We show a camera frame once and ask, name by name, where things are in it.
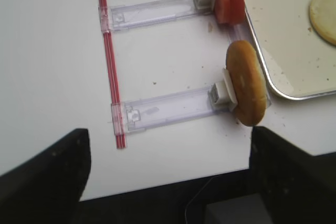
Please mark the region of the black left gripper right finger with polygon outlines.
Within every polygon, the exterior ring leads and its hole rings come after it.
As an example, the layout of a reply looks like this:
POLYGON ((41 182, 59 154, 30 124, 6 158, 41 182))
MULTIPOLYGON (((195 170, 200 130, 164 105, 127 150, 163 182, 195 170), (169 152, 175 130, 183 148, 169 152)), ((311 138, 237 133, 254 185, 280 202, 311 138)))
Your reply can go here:
POLYGON ((335 153, 313 156, 263 126, 249 170, 273 223, 335 223, 335 153))

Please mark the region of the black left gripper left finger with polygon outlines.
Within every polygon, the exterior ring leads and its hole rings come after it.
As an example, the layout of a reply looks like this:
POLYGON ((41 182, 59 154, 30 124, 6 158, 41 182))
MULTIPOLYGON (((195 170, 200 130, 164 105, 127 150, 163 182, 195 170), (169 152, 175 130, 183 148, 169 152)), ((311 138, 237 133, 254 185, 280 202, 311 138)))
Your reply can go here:
POLYGON ((74 129, 1 176, 1 223, 71 223, 91 170, 87 129, 74 129))

